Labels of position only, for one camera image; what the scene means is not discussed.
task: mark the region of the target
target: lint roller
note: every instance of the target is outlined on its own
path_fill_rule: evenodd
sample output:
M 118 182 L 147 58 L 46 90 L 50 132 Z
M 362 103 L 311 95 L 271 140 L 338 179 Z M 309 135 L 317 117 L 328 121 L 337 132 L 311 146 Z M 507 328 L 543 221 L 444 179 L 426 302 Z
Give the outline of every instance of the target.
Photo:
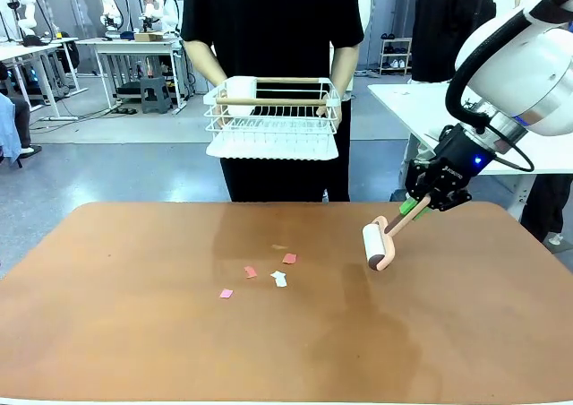
M 368 266 L 375 271 L 383 271 L 392 263 L 396 256 L 394 236 L 410 221 L 415 220 L 430 204 L 430 196 L 425 196 L 420 202 L 410 198 L 400 206 L 400 214 L 390 223 L 386 217 L 380 216 L 371 224 L 364 227 L 362 233 Z

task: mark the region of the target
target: gray stool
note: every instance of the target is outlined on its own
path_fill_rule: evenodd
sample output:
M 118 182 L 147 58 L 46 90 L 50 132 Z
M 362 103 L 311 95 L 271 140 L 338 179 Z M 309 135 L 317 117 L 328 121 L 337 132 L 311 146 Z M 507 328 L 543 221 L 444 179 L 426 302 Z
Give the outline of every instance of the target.
M 158 111 L 165 114 L 171 108 L 171 97 L 163 76 L 141 78 L 141 110 L 143 114 Z

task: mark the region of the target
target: table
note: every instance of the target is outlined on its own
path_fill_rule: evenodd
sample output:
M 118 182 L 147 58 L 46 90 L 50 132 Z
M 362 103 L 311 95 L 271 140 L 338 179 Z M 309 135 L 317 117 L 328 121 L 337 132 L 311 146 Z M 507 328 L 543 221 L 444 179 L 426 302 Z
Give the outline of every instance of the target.
M 448 84 L 376 84 L 368 88 L 374 97 L 408 128 L 411 134 L 410 140 L 414 142 L 409 144 L 411 148 L 417 146 L 419 141 L 431 150 L 435 149 L 438 145 L 435 134 L 440 134 L 445 125 L 458 123 L 446 109 Z M 464 99 L 479 98 L 467 90 Z M 518 177 L 514 186 L 513 201 L 508 208 L 515 219 L 521 217 L 537 175 L 573 173 L 571 157 L 562 155 L 563 152 L 570 152 L 570 147 L 573 146 L 573 134 L 551 138 L 527 134 L 517 145 L 533 161 L 534 173 L 527 174 L 494 161 L 481 174 Z M 415 154 L 415 151 L 410 150 L 407 159 L 412 159 Z M 501 157 L 526 166 L 515 151 L 510 151 Z
M 184 54 L 184 51 L 179 39 L 163 39 L 155 42 L 135 42 L 124 39 L 103 40 L 102 38 L 94 38 L 81 40 L 77 42 L 77 44 L 88 45 L 94 48 L 96 59 L 98 61 L 99 74 L 106 92 L 107 104 L 110 108 L 112 107 L 112 101 L 110 100 L 109 92 L 107 90 L 104 74 L 107 74 L 107 78 L 110 81 L 111 96 L 113 99 L 130 97 L 129 95 L 120 96 L 117 92 L 118 86 L 136 82 L 130 72 L 130 69 L 134 68 L 134 66 L 128 62 L 128 56 L 169 56 L 173 67 L 175 96 L 177 98 L 177 108 L 173 113 L 179 113 L 179 111 L 187 105 L 183 92 L 187 91 L 187 96 L 191 95 L 191 93 L 188 88 L 185 88 L 184 84 L 187 80 L 187 73 L 183 72 L 181 64 L 181 57 L 182 54 Z M 135 97 L 140 98 L 141 94 L 138 93 Z
M 80 83 L 78 82 L 78 77 L 75 74 L 75 71 L 73 70 L 73 64 L 72 64 L 72 59 L 70 58 L 70 52 L 68 51 L 68 48 L 65 44 L 67 44 L 68 42 L 75 42 L 77 41 L 78 38 L 56 38 L 52 40 L 53 44 L 57 44 L 57 45 L 64 45 L 64 54 L 65 54 L 65 59 L 68 62 L 68 66 L 70 67 L 70 73 L 72 74 L 72 78 L 73 78 L 73 85 L 75 86 L 75 90 L 74 91 L 70 91 L 66 97 L 70 98 L 71 96 L 75 96 L 76 94 L 80 94 L 83 93 L 84 91 L 87 91 L 88 88 L 82 89 L 80 87 Z M 62 74 L 65 75 L 64 72 L 64 68 L 62 67 L 62 65 L 60 64 L 59 60 L 56 60 L 56 64 L 58 66 L 58 71 Z
M 57 109 L 56 100 L 54 99 L 54 93 L 52 92 L 46 74 L 46 69 L 49 69 L 51 72 L 51 65 L 49 63 L 49 59 L 47 58 L 47 54 L 54 52 L 57 49 L 57 45 L 58 44 L 56 43 L 52 43 L 41 47 L 25 47 L 18 44 L 1 46 L 0 61 L 7 62 L 6 64 L 14 69 L 22 95 L 29 104 L 30 99 L 26 92 L 25 83 L 21 77 L 20 69 L 18 66 L 24 64 L 26 61 L 30 61 L 34 64 L 34 69 L 38 75 L 38 83 L 40 89 L 42 90 L 42 96 L 45 101 L 49 101 L 54 113 L 54 116 L 43 117 L 42 120 L 74 120 L 77 119 L 77 117 L 60 116 L 60 113 Z
M 573 398 L 573 276 L 502 208 L 92 203 L 0 281 L 0 396 L 535 403 Z M 273 245 L 285 249 L 274 249 Z M 286 252 L 298 254 L 284 265 Z M 244 266 L 259 277 L 245 278 Z M 286 273 L 278 289 L 269 276 Z M 219 298 L 222 289 L 235 294 Z

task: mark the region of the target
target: brown table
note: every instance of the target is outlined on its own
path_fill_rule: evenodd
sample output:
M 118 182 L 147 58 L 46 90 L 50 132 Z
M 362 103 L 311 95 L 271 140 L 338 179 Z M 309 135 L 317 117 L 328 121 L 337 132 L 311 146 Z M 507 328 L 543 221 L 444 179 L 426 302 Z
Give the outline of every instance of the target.
M 362 227 L 396 208 L 85 205 L 0 281 L 0 397 L 573 399 L 573 276 L 484 203 L 427 215 L 370 271 Z

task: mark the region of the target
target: wire basket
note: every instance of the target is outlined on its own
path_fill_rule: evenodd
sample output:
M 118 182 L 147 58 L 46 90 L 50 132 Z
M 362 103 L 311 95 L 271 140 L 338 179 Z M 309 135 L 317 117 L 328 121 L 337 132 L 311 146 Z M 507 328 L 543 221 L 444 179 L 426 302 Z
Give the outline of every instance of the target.
M 234 159 L 338 157 L 334 134 L 340 97 L 329 78 L 252 78 L 256 89 L 242 98 L 230 97 L 236 78 L 249 77 L 229 78 L 203 98 L 209 106 L 206 130 L 213 133 L 207 154 Z M 259 83 L 273 84 L 273 89 Z M 308 90 L 301 90 L 305 85 Z M 278 92 L 292 93 L 292 98 L 274 99 Z M 319 107 L 326 108 L 324 116 L 316 116 Z

